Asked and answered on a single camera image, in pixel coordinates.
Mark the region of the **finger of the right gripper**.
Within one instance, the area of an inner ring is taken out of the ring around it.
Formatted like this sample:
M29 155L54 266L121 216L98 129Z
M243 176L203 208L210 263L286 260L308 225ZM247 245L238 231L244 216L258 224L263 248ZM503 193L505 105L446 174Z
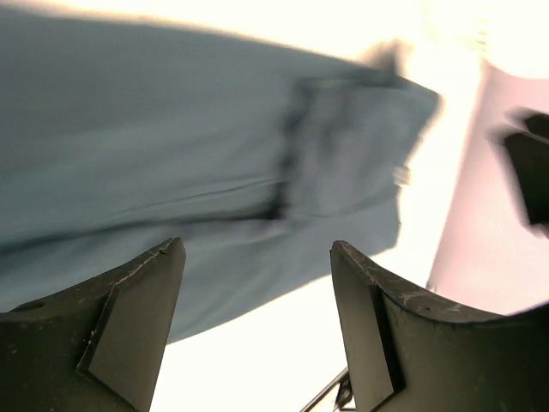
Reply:
M517 109L496 134L514 174L525 225L548 235L548 114Z

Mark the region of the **blue t shirt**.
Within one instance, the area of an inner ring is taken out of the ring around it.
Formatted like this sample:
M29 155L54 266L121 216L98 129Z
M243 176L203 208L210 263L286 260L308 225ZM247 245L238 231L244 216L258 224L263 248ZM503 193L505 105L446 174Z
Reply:
M1 307L169 238L172 341L398 237L395 172L437 94L371 68L168 27L1 10Z

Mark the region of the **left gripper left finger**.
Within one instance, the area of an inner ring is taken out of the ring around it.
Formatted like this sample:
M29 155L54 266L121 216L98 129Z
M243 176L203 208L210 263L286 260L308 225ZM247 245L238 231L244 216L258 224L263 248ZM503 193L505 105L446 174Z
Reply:
M3 411L148 411L185 264L181 239L1 315Z

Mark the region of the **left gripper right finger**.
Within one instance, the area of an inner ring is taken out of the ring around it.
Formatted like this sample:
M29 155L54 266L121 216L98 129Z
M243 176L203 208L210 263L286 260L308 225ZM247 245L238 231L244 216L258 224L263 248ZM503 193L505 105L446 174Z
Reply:
M358 410L547 410L547 306L497 315L401 278L347 242L330 257Z

